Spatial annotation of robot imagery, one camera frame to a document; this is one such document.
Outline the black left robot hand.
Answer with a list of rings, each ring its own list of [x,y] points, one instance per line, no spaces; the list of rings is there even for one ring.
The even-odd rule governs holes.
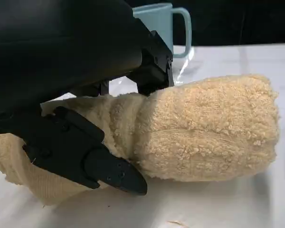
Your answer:
[[[39,171],[145,195],[140,172],[103,144],[103,127],[61,106],[43,115],[41,104],[67,92],[106,94],[122,76],[149,95],[173,86],[172,60],[123,0],[0,0],[0,135],[22,139]]]

